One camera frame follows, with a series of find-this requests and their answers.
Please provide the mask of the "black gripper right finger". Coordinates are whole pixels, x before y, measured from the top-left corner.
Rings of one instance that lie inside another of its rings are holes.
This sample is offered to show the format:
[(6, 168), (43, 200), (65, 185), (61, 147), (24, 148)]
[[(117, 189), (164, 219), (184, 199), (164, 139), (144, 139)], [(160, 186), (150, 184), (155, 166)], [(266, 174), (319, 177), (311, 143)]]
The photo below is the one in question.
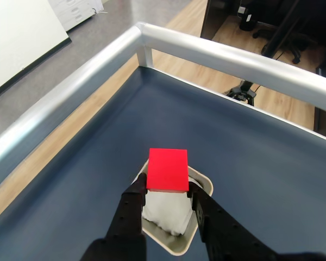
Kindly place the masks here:
[(187, 197), (196, 213), (209, 260), (278, 259), (275, 251), (253, 236), (198, 185), (189, 185)]

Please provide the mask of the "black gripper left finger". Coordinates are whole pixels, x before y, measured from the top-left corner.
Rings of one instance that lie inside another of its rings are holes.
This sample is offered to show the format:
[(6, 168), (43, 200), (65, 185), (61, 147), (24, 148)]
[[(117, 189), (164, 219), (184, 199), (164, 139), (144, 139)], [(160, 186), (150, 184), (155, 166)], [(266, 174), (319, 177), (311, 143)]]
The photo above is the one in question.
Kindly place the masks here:
[(146, 181), (147, 175), (141, 173), (122, 193), (106, 236), (93, 241), (81, 260), (147, 259), (146, 237), (142, 231)]

